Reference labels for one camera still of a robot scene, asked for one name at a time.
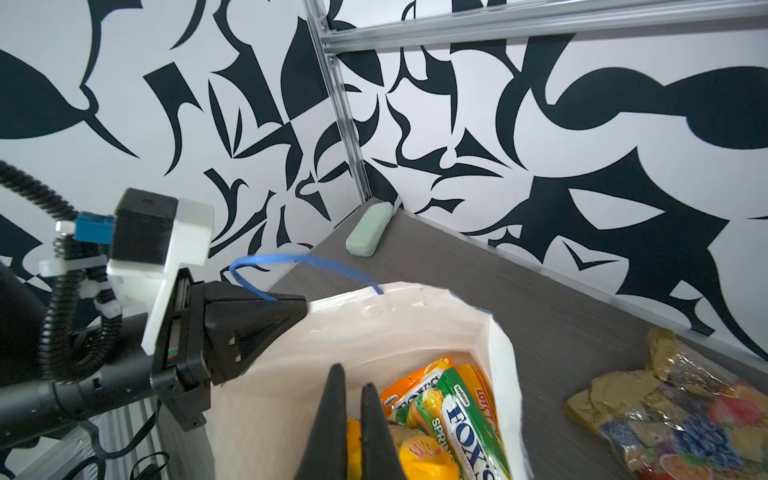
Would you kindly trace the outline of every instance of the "green candy package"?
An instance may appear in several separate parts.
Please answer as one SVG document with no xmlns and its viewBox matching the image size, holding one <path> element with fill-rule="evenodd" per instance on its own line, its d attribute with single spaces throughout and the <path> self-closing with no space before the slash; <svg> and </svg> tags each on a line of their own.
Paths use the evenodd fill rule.
<svg viewBox="0 0 768 480">
<path fill-rule="evenodd" d="M 511 480 L 502 442 L 456 368 L 411 403 L 404 423 L 434 437 L 465 480 Z"/>
</svg>

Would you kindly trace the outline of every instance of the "white paper bag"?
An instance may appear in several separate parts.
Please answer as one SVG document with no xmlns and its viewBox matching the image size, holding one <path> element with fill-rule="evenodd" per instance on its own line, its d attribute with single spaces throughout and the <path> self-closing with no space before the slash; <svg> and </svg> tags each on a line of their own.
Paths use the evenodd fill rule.
<svg viewBox="0 0 768 480">
<path fill-rule="evenodd" d="M 333 363 L 346 371 L 347 418 L 358 419 L 366 383 L 381 392 L 445 354 L 491 380 L 510 473 L 532 478 L 515 352 L 493 316 L 448 290 L 415 283 L 382 289 L 311 302 L 307 316 L 245 374 L 213 387 L 205 415 L 217 480 L 294 477 Z"/>
</svg>

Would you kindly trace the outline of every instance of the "fruit-printed plastic bag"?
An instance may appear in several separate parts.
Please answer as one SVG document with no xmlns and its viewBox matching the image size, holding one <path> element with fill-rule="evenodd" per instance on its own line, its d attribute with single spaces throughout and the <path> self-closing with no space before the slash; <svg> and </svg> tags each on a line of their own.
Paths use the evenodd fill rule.
<svg viewBox="0 0 768 480">
<path fill-rule="evenodd" d="M 652 329 L 648 345 L 647 370 L 596 378 L 566 414 L 643 480 L 768 480 L 768 396 L 669 330 Z"/>
</svg>

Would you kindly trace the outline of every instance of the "gray wooden surface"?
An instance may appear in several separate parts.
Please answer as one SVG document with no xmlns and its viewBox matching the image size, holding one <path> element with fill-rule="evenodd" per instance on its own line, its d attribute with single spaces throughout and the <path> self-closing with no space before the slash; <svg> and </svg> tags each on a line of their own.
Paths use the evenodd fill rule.
<svg viewBox="0 0 768 480">
<path fill-rule="evenodd" d="M 344 263 L 379 283 L 445 287 L 494 314 L 515 346 L 523 436 L 537 478 L 633 478 L 607 442 L 568 419 L 562 407 L 595 376 L 644 368 L 649 323 L 402 211 L 392 219 L 372 257 L 353 257 L 344 242 L 364 210 L 365 206 L 350 215 L 314 254 Z M 338 273 L 298 265 L 270 290 L 317 300 L 360 287 Z M 756 386 L 768 386 L 761 372 L 697 349 Z"/>
</svg>

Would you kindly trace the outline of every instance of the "metal bracket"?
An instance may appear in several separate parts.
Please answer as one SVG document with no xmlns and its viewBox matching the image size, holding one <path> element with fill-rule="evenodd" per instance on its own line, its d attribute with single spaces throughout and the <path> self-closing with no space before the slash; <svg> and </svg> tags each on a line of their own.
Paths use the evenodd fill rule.
<svg viewBox="0 0 768 480">
<path fill-rule="evenodd" d="M 764 15 L 768 15 L 768 0 L 515 0 L 404 22 L 328 31 L 321 34 L 320 42 L 326 54 L 335 54 Z"/>
<path fill-rule="evenodd" d="M 341 65 L 334 55 L 326 53 L 326 46 L 320 40 L 321 35 L 332 34 L 333 31 L 328 26 L 323 0 L 303 0 L 303 2 L 306 8 L 306 23 L 310 28 L 310 37 L 317 54 L 317 61 L 323 74 L 323 81 L 328 89 L 333 113 L 336 115 L 336 125 L 339 127 L 341 140 L 349 159 L 349 172 L 355 181 L 360 203 L 364 203 L 371 197 L 371 188 L 368 184 L 368 176 L 362 159 L 362 151 L 360 151 L 360 142 L 352 118 L 352 110 L 349 108 L 344 90 Z"/>
</svg>

